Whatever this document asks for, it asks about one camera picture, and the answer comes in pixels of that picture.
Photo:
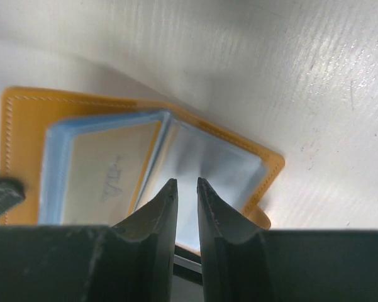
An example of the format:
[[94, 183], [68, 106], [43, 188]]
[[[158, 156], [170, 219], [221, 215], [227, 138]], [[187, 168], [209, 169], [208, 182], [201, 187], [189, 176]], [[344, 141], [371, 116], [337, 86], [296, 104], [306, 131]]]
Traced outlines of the yellow leather card holder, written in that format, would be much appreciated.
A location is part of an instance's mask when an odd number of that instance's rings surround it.
[[174, 178], [175, 242], [198, 254], [197, 180], [270, 228], [258, 203], [284, 165], [269, 148], [161, 101], [30, 87], [1, 97], [0, 176], [25, 190], [2, 225], [115, 225]]

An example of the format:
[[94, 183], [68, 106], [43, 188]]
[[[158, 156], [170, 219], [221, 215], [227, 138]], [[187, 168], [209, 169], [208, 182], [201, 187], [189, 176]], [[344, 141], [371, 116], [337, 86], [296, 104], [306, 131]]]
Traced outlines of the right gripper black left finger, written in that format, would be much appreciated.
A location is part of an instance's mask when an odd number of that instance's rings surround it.
[[0, 226], [0, 301], [168, 301], [177, 181], [115, 226]]

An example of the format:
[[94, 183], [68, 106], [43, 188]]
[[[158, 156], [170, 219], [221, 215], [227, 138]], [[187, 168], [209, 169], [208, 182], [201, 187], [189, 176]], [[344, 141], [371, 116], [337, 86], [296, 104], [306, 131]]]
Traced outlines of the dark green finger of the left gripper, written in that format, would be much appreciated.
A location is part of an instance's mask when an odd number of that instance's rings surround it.
[[24, 200], [24, 187], [19, 180], [0, 178], [0, 217]]

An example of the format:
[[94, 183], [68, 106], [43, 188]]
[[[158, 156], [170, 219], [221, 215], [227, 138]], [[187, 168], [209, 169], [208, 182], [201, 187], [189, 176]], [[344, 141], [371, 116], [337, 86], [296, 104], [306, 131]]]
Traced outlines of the tan credit card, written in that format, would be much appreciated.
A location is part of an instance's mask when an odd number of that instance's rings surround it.
[[73, 142], [63, 224], [123, 220], [137, 198], [161, 122], [79, 135]]

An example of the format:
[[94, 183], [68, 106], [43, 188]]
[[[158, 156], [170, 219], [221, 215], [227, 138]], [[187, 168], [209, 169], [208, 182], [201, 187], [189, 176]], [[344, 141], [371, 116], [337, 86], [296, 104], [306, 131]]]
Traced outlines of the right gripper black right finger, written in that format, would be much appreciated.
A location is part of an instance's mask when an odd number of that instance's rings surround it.
[[264, 230], [197, 181], [206, 301], [378, 301], [378, 230]]

